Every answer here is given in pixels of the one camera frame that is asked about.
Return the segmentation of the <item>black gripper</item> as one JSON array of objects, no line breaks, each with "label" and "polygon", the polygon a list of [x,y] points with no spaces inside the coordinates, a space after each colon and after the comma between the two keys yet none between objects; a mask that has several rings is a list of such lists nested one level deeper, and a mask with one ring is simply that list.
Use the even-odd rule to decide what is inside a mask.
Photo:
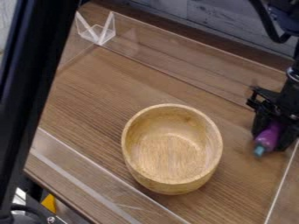
[{"label": "black gripper", "polygon": [[278,151],[284,151],[299,137],[299,69],[286,70],[286,82],[279,92],[252,86],[252,95],[247,105],[255,110],[251,133],[256,137],[276,121],[284,129],[276,145]]}]

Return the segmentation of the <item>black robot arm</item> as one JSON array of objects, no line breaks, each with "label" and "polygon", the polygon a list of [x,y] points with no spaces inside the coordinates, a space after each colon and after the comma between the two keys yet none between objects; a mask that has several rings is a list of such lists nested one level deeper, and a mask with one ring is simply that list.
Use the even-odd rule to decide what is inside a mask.
[{"label": "black robot arm", "polygon": [[299,137],[299,0],[248,0],[266,34],[283,44],[296,37],[294,64],[286,69],[286,81],[279,92],[259,86],[251,88],[247,105],[255,110],[252,137],[255,155],[262,157],[271,151],[284,151]]}]

